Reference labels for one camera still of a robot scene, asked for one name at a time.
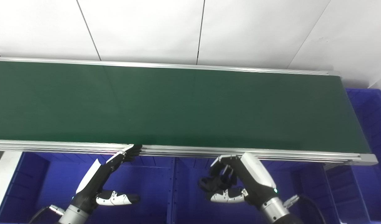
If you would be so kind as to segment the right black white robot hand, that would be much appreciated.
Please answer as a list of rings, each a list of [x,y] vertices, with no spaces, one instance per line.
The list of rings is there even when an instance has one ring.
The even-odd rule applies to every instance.
[[[264,210],[277,198],[276,184],[262,162],[251,153],[221,155],[208,176],[198,181],[206,199],[217,203],[242,203]]]

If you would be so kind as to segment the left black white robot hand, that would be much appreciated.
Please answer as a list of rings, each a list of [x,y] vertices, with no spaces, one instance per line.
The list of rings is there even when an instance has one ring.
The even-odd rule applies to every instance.
[[[133,161],[142,151],[141,144],[130,144],[111,156],[104,164],[95,160],[90,169],[81,180],[69,208],[76,212],[87,214],[98,207],[120,206],[138,203],[141,199],[138,194],[119,193],[116,190],[104,190],[103,187],[110,175],[124,162]]]

